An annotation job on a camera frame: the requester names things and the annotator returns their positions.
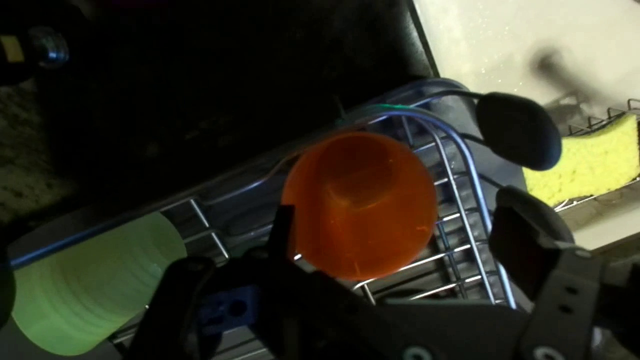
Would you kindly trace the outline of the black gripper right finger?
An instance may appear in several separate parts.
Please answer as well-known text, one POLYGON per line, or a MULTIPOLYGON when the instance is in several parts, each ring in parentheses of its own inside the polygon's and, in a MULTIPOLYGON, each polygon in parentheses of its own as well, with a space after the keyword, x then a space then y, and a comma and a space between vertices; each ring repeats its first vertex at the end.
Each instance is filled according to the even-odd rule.
POLYGON ((550 207, 518 189, 495 195, 489 250, 533 302, 518 359, 589 360, 601 262, 571 242, 550 207))

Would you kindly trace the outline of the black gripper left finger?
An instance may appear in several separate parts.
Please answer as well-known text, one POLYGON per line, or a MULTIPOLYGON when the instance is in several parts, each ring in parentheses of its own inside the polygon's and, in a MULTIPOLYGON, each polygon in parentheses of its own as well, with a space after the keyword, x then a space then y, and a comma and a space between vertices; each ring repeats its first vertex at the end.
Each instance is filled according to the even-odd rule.
POLYGON ((268 242, 223 266, 204 256, 170 265, 126 360, 212 360, 234 329, 247 329, 277 360, 311 356, 310 326, 294 305, 300 269, 286 256, 291 221, 294 208, 279 207, 268 242))

